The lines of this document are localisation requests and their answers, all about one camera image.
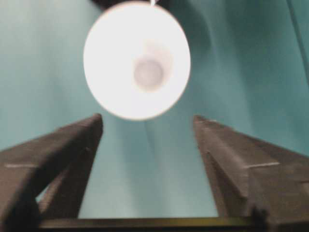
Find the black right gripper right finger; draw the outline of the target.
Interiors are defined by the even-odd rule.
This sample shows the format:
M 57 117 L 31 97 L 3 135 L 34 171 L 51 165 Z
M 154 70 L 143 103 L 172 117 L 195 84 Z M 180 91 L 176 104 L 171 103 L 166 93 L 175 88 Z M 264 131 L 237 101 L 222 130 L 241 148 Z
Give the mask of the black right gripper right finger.
M 272 232 L 309 229 L 309 159 L 194 116 L 199 152 L 221 217 L 251 217 Z

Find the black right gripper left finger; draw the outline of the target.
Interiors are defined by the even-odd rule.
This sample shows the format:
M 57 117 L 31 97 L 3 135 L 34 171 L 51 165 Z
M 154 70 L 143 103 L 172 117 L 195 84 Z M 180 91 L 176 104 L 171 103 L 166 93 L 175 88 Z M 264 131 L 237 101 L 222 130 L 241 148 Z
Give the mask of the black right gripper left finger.
M 1 231 L 76 219 L 102 134 L 102 116 L 94 114 L 1 151 Z

